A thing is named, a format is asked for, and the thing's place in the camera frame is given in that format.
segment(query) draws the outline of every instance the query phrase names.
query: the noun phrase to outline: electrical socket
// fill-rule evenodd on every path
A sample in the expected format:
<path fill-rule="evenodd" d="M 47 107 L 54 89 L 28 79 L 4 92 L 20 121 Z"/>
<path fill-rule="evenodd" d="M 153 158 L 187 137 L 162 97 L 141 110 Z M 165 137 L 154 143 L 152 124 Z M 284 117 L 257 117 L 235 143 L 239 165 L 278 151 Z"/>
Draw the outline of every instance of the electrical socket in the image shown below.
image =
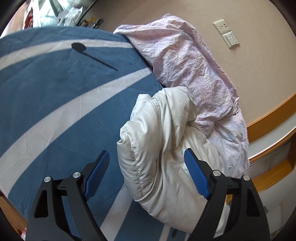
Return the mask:
<path fill-rule="evenodd" d="M 224 19 L 214 22 L 213 24 L 221 35 L 226 34 L 231 31 L 230 27 L 224 21 Z"/>

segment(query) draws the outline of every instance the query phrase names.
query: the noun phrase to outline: blue blanket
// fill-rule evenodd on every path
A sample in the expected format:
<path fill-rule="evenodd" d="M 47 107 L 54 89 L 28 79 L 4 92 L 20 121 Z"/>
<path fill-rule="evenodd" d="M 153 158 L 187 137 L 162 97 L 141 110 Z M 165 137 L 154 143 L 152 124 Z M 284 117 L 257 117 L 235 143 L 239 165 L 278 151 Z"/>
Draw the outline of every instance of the blue blanket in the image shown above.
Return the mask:
<path fill-rule="evenodd" d="M 72 49 L 75 42 L 118 71 Z M 99 226 L 106 217 L 123 216 L 114 230 L 110 226 L 110 241 L 184 240 L 184 232 L 165 227 L 138 203 L 127 202 L 126 211 L 115 204 L 116 198 L 131 198 L 118 165 L 120 128 L 138 94 L 160 89 L 145 60 L 120 35 L 49 27 L 0 39 L 0 189 L 27 219 L 44 177 L 67 178 L 107 150 L 110 165 L 88 205 Z M 66 199 L 64 204 L 79 236 Z"/>

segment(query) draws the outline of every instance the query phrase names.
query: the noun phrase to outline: switch panel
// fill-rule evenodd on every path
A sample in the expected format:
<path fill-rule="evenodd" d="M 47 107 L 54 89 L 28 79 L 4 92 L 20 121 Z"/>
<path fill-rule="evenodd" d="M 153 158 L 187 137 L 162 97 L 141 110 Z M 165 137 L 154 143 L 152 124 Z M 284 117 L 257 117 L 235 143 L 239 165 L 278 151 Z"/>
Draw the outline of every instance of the switch panel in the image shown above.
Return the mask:
<path fill-rule="evenodd" d="M 234 36 L 232 31 L 229 33 L 223 34 L 222 37 L 224 38 L 226 44 L 228 45 L 228 48 L 234 47 L 239 44 L 239 41 Z"/>

